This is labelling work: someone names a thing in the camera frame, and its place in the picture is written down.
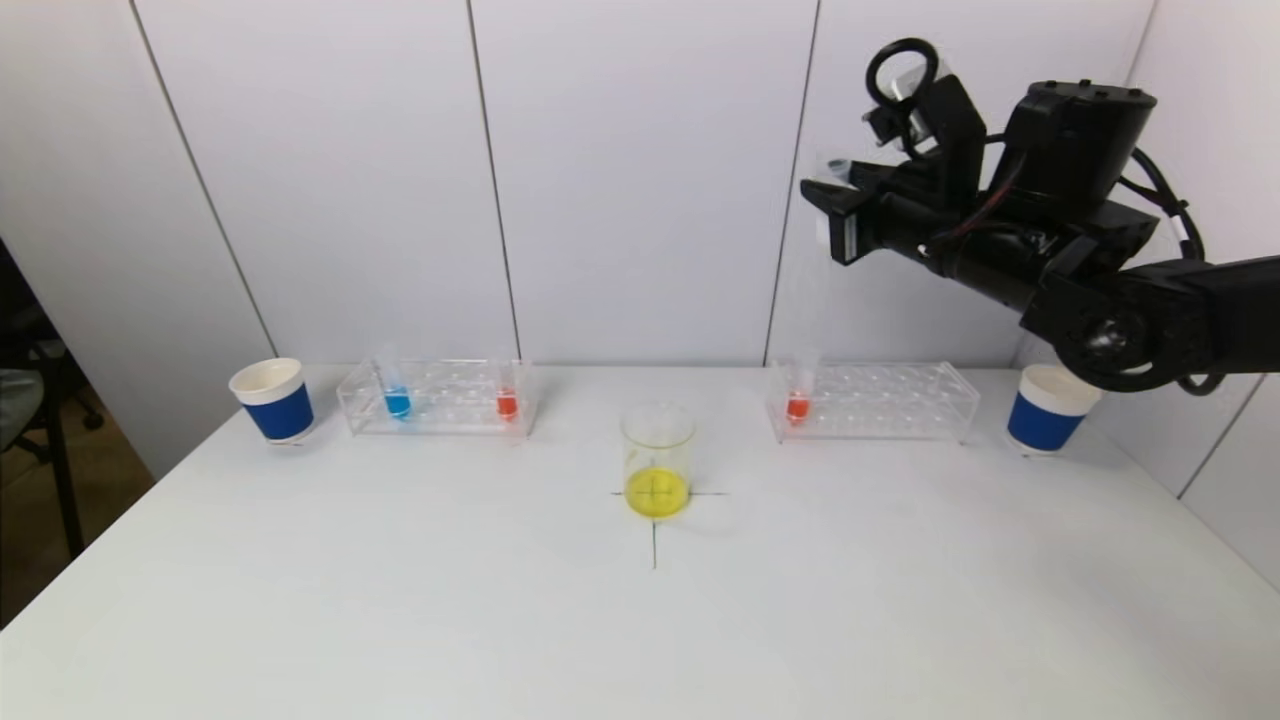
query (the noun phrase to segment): white table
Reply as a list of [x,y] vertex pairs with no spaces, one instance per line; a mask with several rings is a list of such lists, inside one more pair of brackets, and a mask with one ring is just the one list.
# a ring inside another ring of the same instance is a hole
[[[780,446],[759,369],[544,369],[522,443],[236,415],[0,634],[0,717],[1277,717],[1280,594],[1085,425]],[[700,420],[654,533],[620,411]],[[653,551],[657,547],[657,569]]]

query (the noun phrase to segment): blue liquid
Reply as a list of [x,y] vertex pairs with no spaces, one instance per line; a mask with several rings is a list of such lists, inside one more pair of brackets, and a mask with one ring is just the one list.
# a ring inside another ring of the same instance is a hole
[[392,418],[398,418],[401,420],[408,418],[412,405],[408,401],[407,388],[394,387],[387,391],[383,397],[387,398],[387,411],[392,414]]

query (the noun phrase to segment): yellow liquid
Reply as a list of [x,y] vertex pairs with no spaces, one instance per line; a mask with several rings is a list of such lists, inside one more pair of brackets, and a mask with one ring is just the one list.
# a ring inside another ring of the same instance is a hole
[[671,518],[689,502],[689,484],[667,468],[645,468],[627,479],[622,495],[645,518]]

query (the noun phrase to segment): white wall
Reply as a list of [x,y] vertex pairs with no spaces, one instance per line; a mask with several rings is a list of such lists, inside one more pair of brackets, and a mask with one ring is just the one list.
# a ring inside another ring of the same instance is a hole
[[759,364],[814,0],[474,0],[521,345]]
[[[1280,188],[1280,149],[1272,142],[1280,88],[1280,4],[1265,0],[1161,0],[1130,85],[1155,95],[1139,146],[1189,200],[1208,260],[1226,263],[1280,254],[1272,191]],[[1130,165],[1130,177],[1143,178]],[[1126,192],[1117,200],[1142,208]],[[1149,209],[1158,215],[1158,210]],[[1138,263],[1176,258],[1167,222]],[[1020,361],[1046,356],[1029,343]],[[1231,377],[1207,398],[1175,386],[1112,395],[1091,420],[1171,492],[1190,482],[1256,377]]]
[[276,348],[516,355],[466,0],[138,0]]
[[127,3],[0,3],[0,236],[156,477],[271,355]]
[[1183,502],[1280,588],[1280,378],[1267,377]]
[[[1092,78],[1120,83],[1138,50],[1151,0],[824,0],[814,44],[804,128],[791,184],[781,292],[769,354],[808,342],[801,275],[814,247],[814,210],[799,192],[829,155],[897,164],[905,155],[877,149],[860,118],[872,109],[863,77],[882,46],[900,37],[933,42],[965,83],[989,132],[1042,79]],[[884,79],[892,77],[892,64]],[[989,152],[988,172],[998,159]],[[1021,329],[1019,316],[972,290],[933,275],[892,252],[877,252],[832,278],[820,332],[824,351],[851,360],[950,360],[1007,366]]]

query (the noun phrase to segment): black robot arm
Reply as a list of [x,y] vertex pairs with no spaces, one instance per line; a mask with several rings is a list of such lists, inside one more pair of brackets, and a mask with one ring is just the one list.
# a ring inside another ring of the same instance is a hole
[[[886,94],[879,68],[900,53],[922,55],[923,72]],[[881,50],[867,90],[877,106],[864,119],[909,159],[852,161],[847,177],[801,181],[803,196],[828,217],[833,260],[850,265],[879,249],[910,258],[1021,313],[1024,328],[1103,389],[1178,382],[1207,395],[1224,374],[1280,372],[1280,256],[1204,261],[1187,204],[1137,149],[1155,97],[1089,81],[1038,82],[1005,132],[988,136],[959,78],[918,38]],[[993,142],[1005,151],[979,191]],[[1121,177],[1130,156],[1152,187]],[[1183,258],[1121,269],[1157,219],[1108,200],[1116,182],[1174,219]]]

